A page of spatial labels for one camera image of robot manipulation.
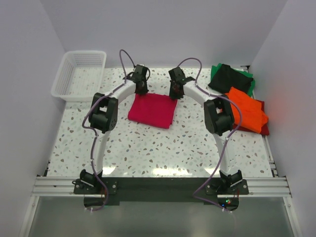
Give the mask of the crimson pink t shirt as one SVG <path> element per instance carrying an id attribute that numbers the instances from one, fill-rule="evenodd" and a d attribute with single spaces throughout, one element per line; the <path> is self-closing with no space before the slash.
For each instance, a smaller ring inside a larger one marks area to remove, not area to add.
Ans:
<path id="1" fill-rule="evenodd" d="M 169 129 L 173 123 L 177 101 L 167 95 L 136 94 L 128 112 L 128 119 L 157 128 Z"/>

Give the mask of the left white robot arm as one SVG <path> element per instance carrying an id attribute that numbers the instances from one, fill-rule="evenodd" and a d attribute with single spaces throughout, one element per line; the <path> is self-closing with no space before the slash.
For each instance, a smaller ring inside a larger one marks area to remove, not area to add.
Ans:
<path id="1" fill-rule="evenodd" d="M 85 183 L 85 188 L 96 194 L 105 188 L 101 180 L 103 172 L 103 154 L 107 139 L 118 121 L 119 104 L 132 94 L 144 95 L 148 93 L 147 80 L 151 73 L 143 65 L 136 65 L 132 72 L 125 75 L 123 83 L 106 94 L 95 93 L 90 110 L 84 117 L 82 127 L 94 132 L 90 151 L 92 173 L 83 170 L 80 180 Z"/>

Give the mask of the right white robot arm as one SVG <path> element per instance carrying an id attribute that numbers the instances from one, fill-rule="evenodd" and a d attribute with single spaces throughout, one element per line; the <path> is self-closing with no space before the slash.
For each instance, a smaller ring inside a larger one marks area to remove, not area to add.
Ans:
<path id="1" fill-rule="evenodd" d="M 211 94 L 203 90 L 193 77 L 186 77 L 180 67 L 171 69 L 169 97 L 181 99 L 188 96 L 203 107 L 204 124 L 217 145 L 220 155 L 218 162 L 220 179 L 217 190 L 231 194 L 242 181 L 242 173 L 236 162 L 234 148 L 228 144 L 235 132 L 232 106 L 235 104 L 226 95 Z"/>

